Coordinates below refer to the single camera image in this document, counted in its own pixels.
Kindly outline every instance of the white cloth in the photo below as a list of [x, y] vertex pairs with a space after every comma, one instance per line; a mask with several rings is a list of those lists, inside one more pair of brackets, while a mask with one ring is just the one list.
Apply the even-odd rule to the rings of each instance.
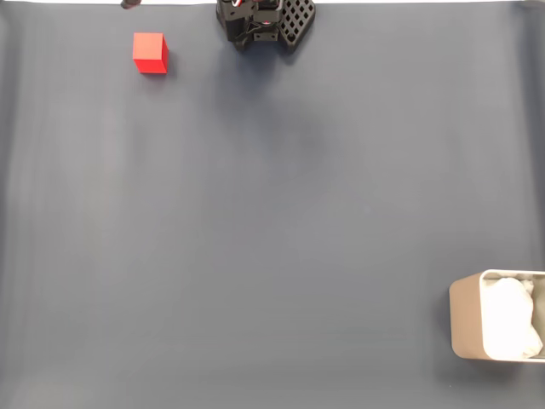
[[491, 358], [520, 360], [542, 350], [542, 340], [531, 324], [533, 290], [530, 280], [484, 280], [481, 291], [483, 342]]

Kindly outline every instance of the bin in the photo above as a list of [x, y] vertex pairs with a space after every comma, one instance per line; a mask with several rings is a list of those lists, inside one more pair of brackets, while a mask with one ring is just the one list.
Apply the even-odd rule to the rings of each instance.
[[[452, 349], [456, 355], [473, 360], [500, 360], [487, 353], [484, 340], [481, 294], [485, 279], [531, 279], [534, 281], [534, 316], [532, 324], [545, 344], [545, 272], [486, 270], [465, 279], [459, 279], [450, 286], [450, 328]], [[533, 362], [545, 364], [545, 348], [534, 357], [512, 362]]]

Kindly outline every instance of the small black object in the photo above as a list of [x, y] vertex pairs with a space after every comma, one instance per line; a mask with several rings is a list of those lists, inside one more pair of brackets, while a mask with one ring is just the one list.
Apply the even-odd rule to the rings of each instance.
[[254, 41], [278, 41], [295, 51], [316, 16], [312, 0], [217, 0], [216, 15], [239, 51]]
[[124, 9], [132, 9], [134, 6], [138, 6], [142, 3], [142, 0], [123, 0], [121, 2], [121, 7]]

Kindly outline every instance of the red block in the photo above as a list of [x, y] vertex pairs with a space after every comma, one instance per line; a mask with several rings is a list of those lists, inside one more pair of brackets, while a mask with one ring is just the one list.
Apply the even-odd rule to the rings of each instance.
[[136, 32], [133, 60], [143, 74], [166, 74], [169, 68], [169, 48], [161, 32]]

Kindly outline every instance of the gray surface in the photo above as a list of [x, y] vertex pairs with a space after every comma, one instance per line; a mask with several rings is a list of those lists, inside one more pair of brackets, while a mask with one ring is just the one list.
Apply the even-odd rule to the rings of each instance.
[[213, 6], [0, 12], [2, 409], [543, 408], [449, 344], [452, 281], [544, 268], [514, 5], [322, 6], [292, 57]]

